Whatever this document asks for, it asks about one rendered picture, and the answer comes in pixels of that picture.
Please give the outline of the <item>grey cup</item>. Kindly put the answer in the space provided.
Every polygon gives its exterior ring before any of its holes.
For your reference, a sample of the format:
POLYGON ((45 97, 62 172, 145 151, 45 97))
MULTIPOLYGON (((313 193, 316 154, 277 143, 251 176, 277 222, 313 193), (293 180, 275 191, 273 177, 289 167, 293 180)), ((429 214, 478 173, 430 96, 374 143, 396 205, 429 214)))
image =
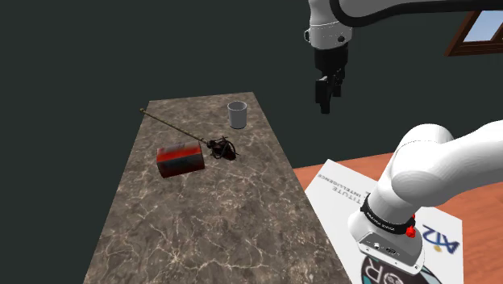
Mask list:
POLYGON ((242 129, 247 126, 247 104, 245 102, 230 102, 227 104, 227 109, 230 127, 242 129))

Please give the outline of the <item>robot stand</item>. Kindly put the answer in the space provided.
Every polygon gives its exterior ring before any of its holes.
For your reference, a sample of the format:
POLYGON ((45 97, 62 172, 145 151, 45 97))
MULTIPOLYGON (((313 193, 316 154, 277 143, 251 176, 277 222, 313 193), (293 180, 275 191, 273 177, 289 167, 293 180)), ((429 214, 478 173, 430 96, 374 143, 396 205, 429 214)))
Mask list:
POLYGON ((352 284, 464 284, 462 220, 434 207, 416 213, 423 238, 424 266, 411 276, 363 254, 347 220, 358 211, 376 181, 332 160, 306 188, 306 196, 352 284))

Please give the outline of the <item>brown wooden window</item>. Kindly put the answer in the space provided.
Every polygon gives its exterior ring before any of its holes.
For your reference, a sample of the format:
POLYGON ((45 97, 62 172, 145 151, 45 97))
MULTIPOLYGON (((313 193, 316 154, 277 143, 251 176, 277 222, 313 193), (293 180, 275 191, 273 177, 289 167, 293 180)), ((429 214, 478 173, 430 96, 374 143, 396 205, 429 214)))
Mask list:
POLYGON ((445 56, 503 53, 503 10, 468 12, 445 56))

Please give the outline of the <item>red box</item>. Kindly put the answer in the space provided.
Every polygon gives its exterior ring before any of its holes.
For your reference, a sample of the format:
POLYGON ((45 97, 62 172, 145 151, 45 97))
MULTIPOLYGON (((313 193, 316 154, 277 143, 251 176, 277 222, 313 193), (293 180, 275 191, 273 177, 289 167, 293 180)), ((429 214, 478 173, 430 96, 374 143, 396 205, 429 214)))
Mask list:
POLYGON ((162 178, 204 169, 201 145, 198 141, 192 141, 158 148, 156 165, 162 178))

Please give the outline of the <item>dark long-handled whisk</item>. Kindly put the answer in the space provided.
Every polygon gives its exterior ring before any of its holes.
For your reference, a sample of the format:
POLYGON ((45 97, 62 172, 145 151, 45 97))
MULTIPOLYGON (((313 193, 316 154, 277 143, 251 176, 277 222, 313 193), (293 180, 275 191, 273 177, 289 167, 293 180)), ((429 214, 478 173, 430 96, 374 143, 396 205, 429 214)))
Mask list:
POLYGON ((177 127, 177 126, 173 125, 172 123, 169 123, 169 122, 167 122, 167 121, 165 121, 155 115, 152 115, 152 114, 146 112, 146 110, 144 108, 140 108, 139 112, 173 128, 173 129, 176 129, 177 131, 182 132, 182 133, 186 134, 187 136, 194 138, 195 140, 202 142, 203 144, 206 145, 206 147, 208 149, 211 150, 210 155, 215 159, 224 158, 228 161, 234 161, 236 159, 236 157, 239 155, 235 150, 235 146, 228 140, 227 136, 222 136, 221 138, 218 138, 215 140, 207 140, 205 138, 198 137, 198 136, 194 135, 193 133, 186 131, 185 129, 177 127))

